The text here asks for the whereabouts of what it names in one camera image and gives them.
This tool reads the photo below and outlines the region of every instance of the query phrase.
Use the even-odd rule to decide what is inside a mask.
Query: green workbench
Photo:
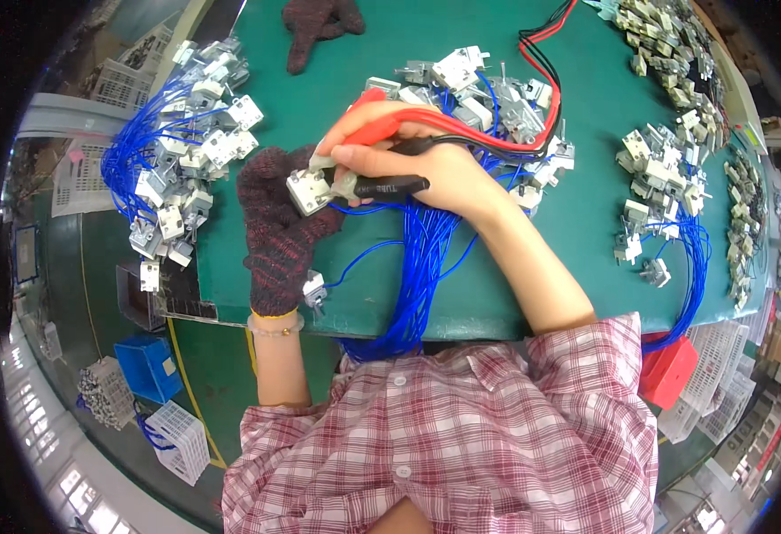
[[[318,43],[306,71],[298,76],[285,70],[290,36],[280,20],[284,3],[249,1],[234,31],[244,44],[251,71],[241,89],[266,116],[253,132],[263,147],[293,150],[316,143],[361,94],[368,77],[394,79],[393,70],[403,67],[406,60],[436,61],[455,48],[476,44],[492,54],[486,60],[492,67],[490,75],[499,73],[504,60],[507,76],[533,76],[535,70],[516,48],[517,32],[541,25],[559,2],[362,1],[366,33]],[[620,230],[625,199],[631,196],[631,177],[615,163],[614,156],[621,150],[620,138],[634,128],[647,122],[673,127],[675,111],[652,77],[639,78],[629,68],[632,49],[624,33],[599,19],[588,6],[578,3],[565,27],[540,48],[560,75],[567,138],[577,147],[577,159],[575,169],[556,188],[548,188],[533,222],[583,286],[600,317],[638,310],[644,331],[665,330],[674,323],[684,300],[684,250],[674,243],[664,251],[662,257],[673,279],[662,289],[638,275],[642,262],[634,267],[616,264],[614,235]],[[707,191],[714,198],[706,201],[702,222],[714,253],[696,323],[735,315],[733,301],[727,298],[726,261],[732,203],[722,169],[730,157],[723,150],[704,165]],[[250,313],[250,273],[242,264],[244,224],[235,189],[239,166],[232,164],[229,181],[214,184],[215,206],[198,234],[197,261],[201,296],[216,304],[219,320],[245,323]],[[323,273],[326,282],[336,281],[366,248],[399,239],[401,215],[390,211],[347,217],[341,232],[318,243],[313,268]],[[456,262],[471,236],[467,226],[457,231],[448,266]],[[641,258],[653,257],[662,242],[647,241]],[[309,310],[303,310],[307,329],[344,336],[383,333],[396,303],[402,257],[402,247],[391,246],[361,260],[344,283],[330,290],[322,319],[314,320]],[[767,266],[759,267],[754,280],[758,290],[743,313],[761,304]],[[512,339],[526,331],[503,275],[477,242],[468,259],[439,283],[426,338]]]

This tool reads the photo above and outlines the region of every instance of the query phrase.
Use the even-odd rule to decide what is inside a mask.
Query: forearm
[[[298,314],[277,319],[254,316],[255,326],[269,332],[282,332],[298,323]],[[257,399],[261,406],[310,406],[308,378],[301,359],[298,332],[289,336],[254,336],[257,357]]]
[[[506,276],[536,334],[595,322],[590,299],[524,213],[509,199],[470,220]]]

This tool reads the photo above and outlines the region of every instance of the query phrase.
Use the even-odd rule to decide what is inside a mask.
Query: spare work glove
[[[344,215],[322,208],[302,218],[286,188],[286,179],[307,168],[316,145],[287,154],[278,147],[255,155],[236,178],[236,195],[245,220],[251,270],[251,310],[262,317],[289,314],[304,297],[302,288],[313,262],[313,244],[340,230]]]
[[[354,0],[289,0],[281,11],[284,26],[292,33],[286,70],[299,74],[308,64],[316,41],[336,39],[346,32],[364,33],[364,19]]]

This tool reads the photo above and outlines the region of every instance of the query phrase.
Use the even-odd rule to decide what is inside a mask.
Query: plaid shirt
[[[225,532],[365,532],[403,497],[436,532],[649,532],[639,315],[355,365],[327,404],[250,407]]]

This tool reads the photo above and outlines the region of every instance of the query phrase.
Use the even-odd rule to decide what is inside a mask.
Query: pile of switches
[[[213,206],[209,183],[226,179],[228,163],[258,145],[249,129],[263,113],[251,97],[233,93],[248,78],[247,63],[236,57],[240,48],[233,37],[204,48],[184,41],[173,58],[176,78],[191,91],[161,109],[159,124],[190,121],[181,123],[184,131],[169,130],[150,144],[154,168],[138,177],[135,193],[156,213],[155,223],[139,217],[130,224],[130,245],[144,257],[142,291],[159,290],[160,258],[189,265],[197,229]]]
[[[742,151],[735,149],[735,161],[725,162],[723,170],[731,182],[729,195],[735,202],[727,231],[729,250],[726,259],[732,278],[729,297],[735,300],[735,309],[740,311],[749,299],[752,281],[748,273],[749,262],[759,246],[757,243],[767,216],[767,207],[759,173]]]
[[[431,104],[449,111],[462,123],[490,134],[510,138],[515,143],[531,144],[537,134],[545,130],[545,115],[550,106],[553,88],[535,78],[517,80],[507,78],[506,64],[501,61],[501,75],[488,78],[497,101],[498,124],[495,125],[494,99],[491,93],[476,86],[480,81],[477,69],[491,55],[478,46],[453,50],[440,61],[407,61],[401,74],[410,85],[381,78],[366,81],[365,90],[378,87],[388,99],[412,104]],[[447,109],[442,91],[449,91]],[[542,201],[546,186],[556,186],[559,169],[574,169],[574,144],[565,138],[565,121],[556,126],[554,137],[547,147],[547,155],[540,162],[525,163],[520,183],[509,192],[512,198],[533,217]]]
[[[108,396],[103,392],[97,375],[91,369],[79,371],[78,392],[85,401],[86,408],[94,418],[106,425],[120,430],[121,424]]]
[[[622,139],[625,149],[616,161],[633,175],[631,191],[642,202],[625,200],[621,215],[623,231],[616,235],[614,255],[617,262],[634,265],[643,247],[640,236],[651,231],[664,239],[679,237],[679,206],[691,216],[704,207],[707,177],[701,165],[708,151],[680,135],[684,116],[679,118],[679,133],[664,125],[654,128],[647,124],[642,132],[634,130]],[[650,283],[662,287],[670,280],[663,260],[645,262],[641,273]]]
[[[677,0],[654,6],[643,0],[620,0],[614,24],[626,32],[626,41],[637,50],[631,59],[633,71],[645,76],[651,66],[675,108],[682,113],[695,110],[695,116],[679,127],[684,128],[683,137],[711,152],[722,148],[727,143],[723,113],[708,95],[694,91],[696,83],[687,78],[696,61],[699,80],[710,87],[708,94],[720,94],[714,59],[708,52],[708,31],[690,3]]]

